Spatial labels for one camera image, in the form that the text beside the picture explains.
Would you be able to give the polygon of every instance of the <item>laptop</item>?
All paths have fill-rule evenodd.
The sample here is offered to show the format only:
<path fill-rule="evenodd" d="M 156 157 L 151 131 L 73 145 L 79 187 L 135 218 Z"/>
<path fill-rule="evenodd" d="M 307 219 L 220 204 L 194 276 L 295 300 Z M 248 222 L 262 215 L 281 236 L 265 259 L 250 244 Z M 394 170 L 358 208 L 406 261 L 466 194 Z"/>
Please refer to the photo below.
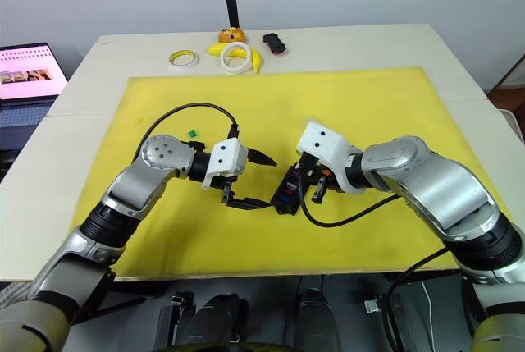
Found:
<path fill-rule="evenodd" d="M 0 150 L 22 149 L 66 84 L 47 43 L 0 47 Z"/>

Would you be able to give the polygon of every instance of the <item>laptop screen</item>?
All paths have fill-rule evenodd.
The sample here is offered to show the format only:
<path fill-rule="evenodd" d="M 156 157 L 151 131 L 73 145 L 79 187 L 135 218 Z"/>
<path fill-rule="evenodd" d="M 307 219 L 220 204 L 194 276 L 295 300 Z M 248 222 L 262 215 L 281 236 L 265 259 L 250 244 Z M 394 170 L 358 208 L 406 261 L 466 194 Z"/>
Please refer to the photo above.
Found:
<path fill-rule="evenodd" d="M 0 99 L 59 95 L 66 77 L 47 43 L 0 48 Z"/>

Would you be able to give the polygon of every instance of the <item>laptop keyboard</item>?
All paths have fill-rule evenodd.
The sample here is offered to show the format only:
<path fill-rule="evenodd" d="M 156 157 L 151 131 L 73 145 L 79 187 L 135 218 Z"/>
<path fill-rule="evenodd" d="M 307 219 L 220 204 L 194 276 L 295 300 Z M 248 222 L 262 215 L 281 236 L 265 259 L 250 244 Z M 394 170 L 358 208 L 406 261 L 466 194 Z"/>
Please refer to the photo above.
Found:
<path fill-rule="evenodd" d="M 38 125 L 49 111 L 50 105 L 37 107 L 4 108 L 0 112 L 0 126 Z"/>

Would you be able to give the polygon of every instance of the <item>white ring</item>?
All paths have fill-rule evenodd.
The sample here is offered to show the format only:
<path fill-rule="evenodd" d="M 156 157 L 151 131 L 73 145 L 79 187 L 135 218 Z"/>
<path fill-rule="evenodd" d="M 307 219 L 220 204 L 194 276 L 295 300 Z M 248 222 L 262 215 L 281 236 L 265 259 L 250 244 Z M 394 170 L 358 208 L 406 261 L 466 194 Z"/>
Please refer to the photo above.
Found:
<path fill-rule="evenodd" d="M 188 63 L 183 63 L 181 65 L 175 63 L 175 60 L 178 57 L 181 57 L 183 55 L 190 55 L 191 57 L 193 57 L 193 59 L 191 61 L 189 61 Z M 195 66 L 195 65 L 197 65 L 199 63 L 199 56 L 197 55 L 196 52 L 191 51 L 191 50 L 180 50 L 180 51 L 176 51 L 172 55 L 170 55 L 170 57 L 168 58 L 168 61 L 176 69 L 188 69 L 189 67 L 193 67 L 193 66 Z"/>
<path fill-rule="evenodd" d="M 228 66 L 226 64 L 226 58 L 228 57 L 228 54 L 230 54 L 230 52 L 236 48 L 242 48 L 246 52 L 246 59 L 239 66 Z M 232 75 L 238 75 L 239 73 L 247 70 L 246 68 L 252 67 L 252 50 L 249 49 L 248 44 L 243 42 L 229 43 L 222 49 L 219 62 L 221 63 L 222 69 Z"/>

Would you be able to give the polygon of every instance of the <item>floor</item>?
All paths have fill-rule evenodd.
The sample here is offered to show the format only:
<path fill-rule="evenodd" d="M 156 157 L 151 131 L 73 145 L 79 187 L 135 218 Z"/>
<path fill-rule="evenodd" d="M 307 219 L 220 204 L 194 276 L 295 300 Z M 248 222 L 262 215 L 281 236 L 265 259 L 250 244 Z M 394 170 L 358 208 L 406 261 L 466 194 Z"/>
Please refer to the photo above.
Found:
<path fill-rule="evenodd" d="M 197 309 L 214 295 L 235 292 L 248 300 L 250 316 L 248 341 L 280 344 L 285 323 L 291 318 L 297 291 L 321 289 L 334 311 L 344 352 L 388 351 L 379 313 L 367 314 L 363 301 L 385 292 L 389 283 L 381 274 L 305 277 L 252 277 L 188 280 L 173 282 L 164 295 L 148 299 L 139 306 L 95 318 L 71 328 L 64 351 L 146 351 L 152 350 L 160 307 L 169 305 L 177 291 L 194 292 Z M 425 281 L 432 301 L 435 352 L 466 351 L 470 335 L 463 319 L 459 294 L 459 276 Z M 421 282 L 399 288 L 400 298 L 413 349 L 431 351 L 428 326 L 428 302 Z M 108 304 L 129 299 L 127 294 L 112 292 Z M 293 321 L 286 339 L 293 340 Z"/>

